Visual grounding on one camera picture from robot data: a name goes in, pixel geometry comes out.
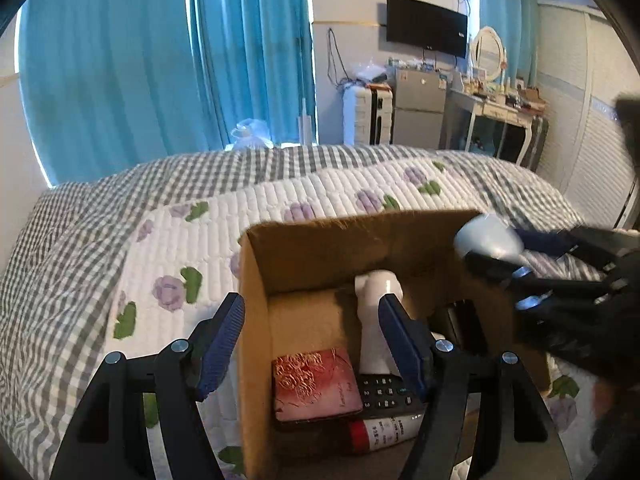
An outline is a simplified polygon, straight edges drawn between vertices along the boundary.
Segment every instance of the brown box on table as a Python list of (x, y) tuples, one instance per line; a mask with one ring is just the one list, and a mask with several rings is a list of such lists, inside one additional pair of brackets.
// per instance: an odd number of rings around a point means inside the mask
[[(275, 358), (345, 347), (358, 369), (360, 321), (353, 280), (370, 270), (391, 270), (398, 276), (402, 304), (414, 319), (426, 318), (438, 305), (473, 300), (490, 352), (516, 352), (538, 389), (548, 390), (544, 354), (513, 341), (513, 300), (472, 277), (454, 252), (454, 236), (476, 215), (389, 212), (300, 224), (270, 222), (244, 234), (240, 294), (246, 319), (238, 342), (238, 396), (249, 480), (398, 477), (412, 441), (364, 457), (323, 457), (327, 426), (284, 431), (273, 415)], [(461, 460), (471, 454), (476, 423), (476, 414), (467, 415)], [(328, 424), (335, 427), (336, 421)]]

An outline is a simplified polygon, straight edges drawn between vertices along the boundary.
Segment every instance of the white wall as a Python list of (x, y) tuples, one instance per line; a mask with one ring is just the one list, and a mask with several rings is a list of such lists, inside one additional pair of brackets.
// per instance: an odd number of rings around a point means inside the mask
[[(421, 1), (458, 10), (458, 0)], [(400, 59), (422, 58), (422, 49), (386, 42), (386, 29), (377, 26), (379, 23), (386, 23), (386, 0), (312, 0), (312, 5), (318, 137), (324, 144), (340, 144), (342, 142), (342, 98), (326, 74), (327, 30), (330, 27), (333, 28), (348, 72), (351, 72), (352, 64), (366, 63), (371, 59), (384, 65), (389, 56)], [(460, 3), (460, 12), (466, 12), (464, 2)], [(454, 63), (453, 56), (447, 54), (438, 54), (437, 58), (439, 68), (450, 67)], [(341, 77), (342, 75), (338, 72), (338, 80)]]
[(45, 189), (22, 111), (20, 81), (14, 74), (14, 27), (10, 26), (0, 38), (0, 272)]

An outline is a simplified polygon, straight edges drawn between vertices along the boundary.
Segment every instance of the blue curtain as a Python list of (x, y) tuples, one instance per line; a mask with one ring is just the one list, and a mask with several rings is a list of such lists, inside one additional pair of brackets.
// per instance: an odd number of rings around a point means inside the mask
[[(246, 118), (275, 143), (298, 142), (314, 117), (307, 0), (190, 0), (191, 47), (207, 131), (223, 144)], [(306, 109), (302, 109), (303, 98)]]
[(222, 147), (204, 133), (186, 0), (28, 0), (19, 33), (25, 115), (52, 184)]
[(507, 49), (507, 76), (536, 83), (538, 0), (480, 0), (480, 27), (493, 27)]

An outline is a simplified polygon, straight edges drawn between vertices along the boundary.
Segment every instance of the checkered bedspread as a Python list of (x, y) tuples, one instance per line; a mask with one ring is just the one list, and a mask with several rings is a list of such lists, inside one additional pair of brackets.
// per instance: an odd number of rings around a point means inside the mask
[[(0, 432), (37, 480), (49, 477), (60, 441), (101, 359), (107, 314), (143, 215), (259, 182), (323, 168), (362, 168), (423, 150), (319, 146), (178, 155), (45, 192), (0, 278)], [(513, 164), (440, 152), (482, 201), (514, 225), (581, 221), (549, 184)], [(583, 276), (567, 260), (550, 274)]]

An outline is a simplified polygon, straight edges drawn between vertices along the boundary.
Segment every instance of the television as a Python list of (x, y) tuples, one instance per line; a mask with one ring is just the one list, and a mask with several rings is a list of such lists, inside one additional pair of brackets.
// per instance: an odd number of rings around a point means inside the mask
[(386, 0), (386, 40), (466, 57), (466, 16), (418, 0)]

